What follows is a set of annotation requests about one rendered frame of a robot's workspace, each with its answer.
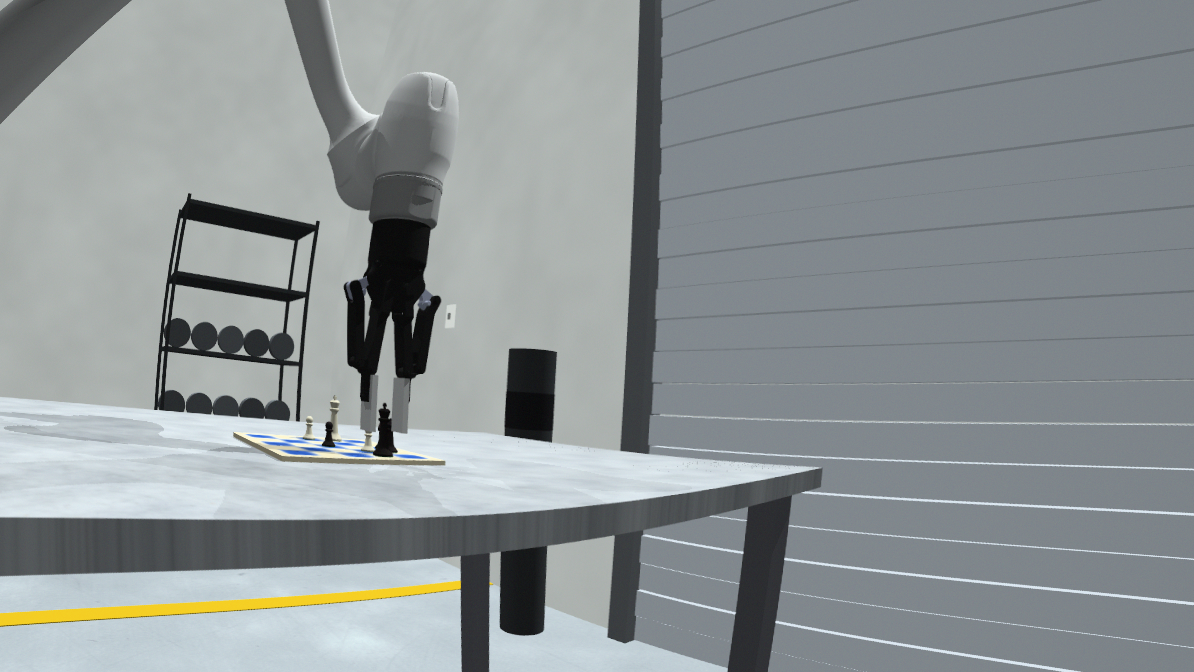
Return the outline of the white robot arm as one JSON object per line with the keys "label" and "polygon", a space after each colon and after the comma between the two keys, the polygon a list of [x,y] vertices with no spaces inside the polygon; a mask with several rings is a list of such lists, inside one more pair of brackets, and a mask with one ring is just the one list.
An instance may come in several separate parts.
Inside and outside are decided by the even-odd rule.
{"label": "white robot arm", "polygon": [[[4,7],[0,124],[130,1],[13,0]],[[383,113],[367,113],[344,76],[330,1],[285,4],[312,94],[330,132],[327,156],[341,201],[370,211],[371,223],[408,218],[432,230],[457,138],[455,85],[438,74],[412,73],[396,84]]]}

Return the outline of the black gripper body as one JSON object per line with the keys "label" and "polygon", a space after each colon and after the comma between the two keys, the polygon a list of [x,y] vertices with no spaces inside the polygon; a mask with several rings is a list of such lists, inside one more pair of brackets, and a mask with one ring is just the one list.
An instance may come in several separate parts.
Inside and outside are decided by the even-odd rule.
{"label": "black gripper body", "polygon": [[416,301],[425,291],[424,270],[431,228],[408,218],[381,218],[373,223],[368,255],[367,292],[377,309],[382,304],[387,280],[396,280],[392,313],[404,313],[404,285],[413,283]]}

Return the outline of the white chess king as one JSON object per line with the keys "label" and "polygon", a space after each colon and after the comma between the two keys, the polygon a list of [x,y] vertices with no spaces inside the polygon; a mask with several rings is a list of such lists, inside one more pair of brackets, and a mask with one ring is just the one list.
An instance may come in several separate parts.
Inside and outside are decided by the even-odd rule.
{"label": "white chess king", "polygon": [[337,421],[337,412],[339,411],[338,407],[339,407],[340,402],[336,400],[337,399],[336,395],[333,396],[333,399],[334,400],[330,401],[330,403],[331,403],[330,411],[332,412],[331,413],[331,423],[333,424],[333,432],[331,432],[331,433],[332,433],[332,439],[333,440],[341,440],[341,437],[338,433],[338,421]]}

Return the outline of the blue and cream chessboard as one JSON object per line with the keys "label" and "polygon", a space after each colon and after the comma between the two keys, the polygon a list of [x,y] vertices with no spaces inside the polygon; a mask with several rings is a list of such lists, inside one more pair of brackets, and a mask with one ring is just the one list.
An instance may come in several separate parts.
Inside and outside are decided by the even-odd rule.
{"label": "blue and cream chessboard", "polygon": [[333,440],[336,446],[322,446],[325,438],[306,440],[302,436],[254,434],[233,432],[233,437],[254,446],[264,454],[282,462],[337,463],[337,464],[374,464],[374,466],[445,466],[445,460],[437,460],[420,454],[396,449],[393,457],[378,457],[373,452],[361,451],[365,440]]}

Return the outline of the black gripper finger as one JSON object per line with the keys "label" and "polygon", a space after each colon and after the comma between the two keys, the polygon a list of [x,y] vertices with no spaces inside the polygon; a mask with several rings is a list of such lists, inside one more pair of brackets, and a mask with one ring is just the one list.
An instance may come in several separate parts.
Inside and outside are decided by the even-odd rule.
{"label": "black gripper finger", "polygon": [[378,358],[387,317],[396,292],[396,280],[387,280],[381,307],[370,306],[365,338],[367,277],[344,284],[347,298],[347,365],[361,372],[361,430],[376,432]]}
{"label": "black gripper finger", "polygon": [[[419,298],[416,326],[412,338],[412,320],[414,317],[416,286],[404,285],[404,314],[392,313],[394,321],[395,372],[393,381],[390,431],[408,434],[408,408],[411,378],[424,374],[427,365],[427,352],[433,328],[433,316],[441,306],[441,296],[425,291]],[[417,357],[418,353],[418,357]]]}

